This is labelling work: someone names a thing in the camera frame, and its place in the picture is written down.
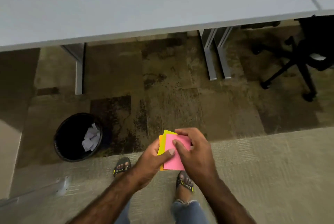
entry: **stack of sticky notes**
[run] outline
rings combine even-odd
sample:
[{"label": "stack of sticky notes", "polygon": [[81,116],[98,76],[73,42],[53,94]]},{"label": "stack of sticky notes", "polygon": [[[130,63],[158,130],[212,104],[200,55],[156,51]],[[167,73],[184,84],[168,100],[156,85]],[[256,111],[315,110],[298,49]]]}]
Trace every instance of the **stack of sticky notes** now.
[{"label": "stack of sticky notes", "polygon": [[[175,132],[171,131],[164,131],[163,135],[159,136],[159,151],[158,155],[163,154],[165,151],[174,148],[173,140],[177,139],[183,143],[187,150],[190,150],[190,139],[184,135],[178,135]],[[167,161],[166,163],[162,164],[160,167],[161,171],[164,170],[184,170],[183,164],[180,159],[180,155],[178,154],[177,150],[175,149],[175,155],[172,159]]]}]

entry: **carpeted floor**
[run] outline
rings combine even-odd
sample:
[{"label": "carpeted floor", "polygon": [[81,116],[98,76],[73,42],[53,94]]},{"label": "carpeted floor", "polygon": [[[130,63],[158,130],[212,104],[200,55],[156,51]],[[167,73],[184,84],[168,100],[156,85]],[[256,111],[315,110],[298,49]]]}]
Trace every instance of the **carpeted floor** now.
[{"label": "carpeted floor", "polygon": [[232,79],[209,81],[200,40],[186,33],[167,39],[89,44],[84,95],[74,95],[75,63],[60,47],[41,49],[32,98],[20,143],[17,168],[61,160],[53,149],[60,123],[78,112],[98,116],[108,143],[97,157],[144,150],[164,129],[198,127],[211,142],[250,138],[334,125],[332,69],[311,70],[318,98],[307,103],[296,68],[268,90],[259,86],[282,64],[250,47],[259,40],[280,45],[298,26],[234,29],[226,42]]},{"label": "carpeted floor", "polygon": [[[334,222],[334,128],[320,128],[248,139],[212,142],[220,177],[259,224],[313,224]],[[139,153],[128,154],[135,163]],[[62,197],[47,197],[38,204],[20,204],[0,212],[3,223],[63,224],[98,196],[112,181],[120,156],[92,158],[79,163],[32,165],[15,172],[12,196],[58,177],[72,182]],[[160,171],[131,199],[132,224],[173,223],[177,171]],[[210,223],[215,223],[203,195],[194,197]]]}]

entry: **office chair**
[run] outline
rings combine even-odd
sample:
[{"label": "office chair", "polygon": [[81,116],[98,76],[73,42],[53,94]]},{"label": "office chair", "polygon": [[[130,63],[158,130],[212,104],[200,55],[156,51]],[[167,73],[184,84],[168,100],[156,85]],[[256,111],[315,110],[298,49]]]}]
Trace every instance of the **office chair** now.
[{"label": "office chair", "polygon": [[257,55],[263,50],[274,53],[277,57],[286,57],[290,59],[288,63],[278,70],[272,77],[260,85],[263,89],[268,89],[271,81],[286,72],[291,66],[297,65],[299,72],[302,74],[305,83],[310,89],[309,93],[303,94],[303,98],[312,102],[317,91],[307,65],[323,71],[331,67],[334,63],[334,16],[319,16],[298,19],[303,30],[305,38],[297,45],[291,36],[285,41],[286,45],[292,45],[292,52],[283,49],[275,49],[263,44],[252,47],[253,54]]}]

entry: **person's right hand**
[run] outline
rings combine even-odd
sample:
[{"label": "person's right hand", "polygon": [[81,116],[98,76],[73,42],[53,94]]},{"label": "person's right hand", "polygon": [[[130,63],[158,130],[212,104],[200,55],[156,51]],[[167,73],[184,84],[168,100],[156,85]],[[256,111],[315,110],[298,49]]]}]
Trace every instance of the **person's right hand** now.
[{"label": "person's right hand", "polygon": [[178,140],[173,144],[178,151],[185,171],[198,186],[208,179],[219,179],[214,163],[211,145],[197,128],[176,129],[179,135],[186,135],[191,139],[193,147],[188,151]]}]

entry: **fingernail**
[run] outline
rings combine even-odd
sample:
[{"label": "fingernail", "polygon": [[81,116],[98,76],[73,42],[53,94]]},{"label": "fingernail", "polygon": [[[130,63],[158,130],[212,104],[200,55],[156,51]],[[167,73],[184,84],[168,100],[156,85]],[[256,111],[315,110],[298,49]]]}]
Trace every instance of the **fingernail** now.
[{"label": "fingernail", "polygon": [[173,148],[169,149],[168,151],[169,151],[169,153],[170,153],[171,155],[174,155],[174,154],[175,154],[175,149],[173,149]]}]

